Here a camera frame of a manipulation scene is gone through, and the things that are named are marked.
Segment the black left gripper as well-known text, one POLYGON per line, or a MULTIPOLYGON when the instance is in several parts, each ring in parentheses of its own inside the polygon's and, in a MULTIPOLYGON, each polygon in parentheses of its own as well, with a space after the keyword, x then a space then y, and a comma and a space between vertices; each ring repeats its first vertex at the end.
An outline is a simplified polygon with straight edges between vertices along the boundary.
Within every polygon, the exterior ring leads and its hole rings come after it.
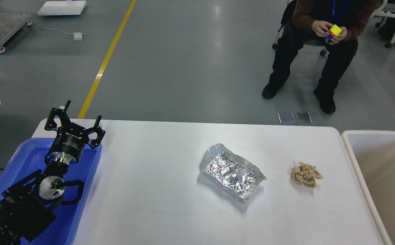
POLYGON ((71 100, 63 108, 52 108, 48 114, 44 130, 57 131, 56 138, 49 150, 49 157, 63 158, 64 163, 77 163, 80 160, 85 144, 91 149, 96 149, 104 138, 106 131, 100 126, 101 115, 95 120, 93 127, 86 129, 78 124, 72 124, 67 115, 71 100), (59 118, 60 127, 55 122, 59 118), (95 133, 97 137, 89 141, 89 135, 95 133))

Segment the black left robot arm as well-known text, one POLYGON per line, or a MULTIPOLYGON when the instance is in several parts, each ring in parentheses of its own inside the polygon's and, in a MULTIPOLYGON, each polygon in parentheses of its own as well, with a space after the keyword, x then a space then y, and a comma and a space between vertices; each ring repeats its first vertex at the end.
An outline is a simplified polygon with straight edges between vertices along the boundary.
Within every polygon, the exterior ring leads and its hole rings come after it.
POLYGON ((71 121, 67 114, 71 101, 52 108, 44 130, 56 137, 44 156, 44 169, 37 169, 2 193, 0 200, 0 245, 19 245, 21 239, 32 242, 55 220, 59 206, 77 204, 84 195, 85 181, 65 180, 72 164, 81 159, 86 146, 96 149, 106 132, 98 116, 90 128, 71 121))

